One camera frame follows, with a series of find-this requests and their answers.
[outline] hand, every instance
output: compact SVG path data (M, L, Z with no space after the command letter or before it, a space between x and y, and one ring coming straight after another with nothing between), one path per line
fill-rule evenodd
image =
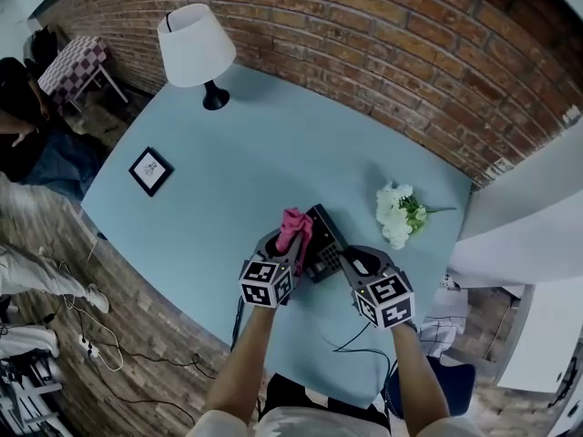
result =
M46 121L51 119L51 110L45 102L40 104L40 113Z
M32 125L26 124L26 127L18 134L18 139L12 143L12 147L18 146L30 133L38 133L38 129Z

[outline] power strip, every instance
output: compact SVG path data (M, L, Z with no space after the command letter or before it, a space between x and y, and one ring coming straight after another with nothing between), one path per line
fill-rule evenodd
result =
M79 345L81 346L83 352L87 356L91 356L93 358L99 357L99 348L95 346L95 344L90 343L89 340L84 339L83 335L81 335L80 333L79 333Z

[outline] brick wall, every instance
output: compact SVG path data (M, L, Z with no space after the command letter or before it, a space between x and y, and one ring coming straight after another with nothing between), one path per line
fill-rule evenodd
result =
M406 134L483 186L583 109L583 24L562 0L49 0L43 23L101 35L118 76L166 82L156 26L210 5L239 63Z

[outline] light blue table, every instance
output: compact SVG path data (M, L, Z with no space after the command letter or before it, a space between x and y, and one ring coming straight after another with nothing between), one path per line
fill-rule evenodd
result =
M457 239L470 180L390 128L276 77L232 66L217 84L231 100L214 112L202 107L202 87L166 85L119 141L83 201L111 244L168 300L230 343L241 263L280 225L284 208L320 202L350 244L387 250L406 271L421 321ZM146 147L175 168L153 198L128 173ZM405 249L392 250L374 219L376 190L387 179L413 185L429 208L456 211L432 216ZM368 406L383 386L386 360L332 352L366 323L351 304L342 273L302 283L277 313L268 371ZM350 348L376 348L394 360L387 330L369 328Z

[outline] framed picture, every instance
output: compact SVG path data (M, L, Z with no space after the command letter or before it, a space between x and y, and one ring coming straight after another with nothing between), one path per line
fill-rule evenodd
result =
M174 168L151 147L142 152L129 169L131 176L150 197L156 194L173 171Z

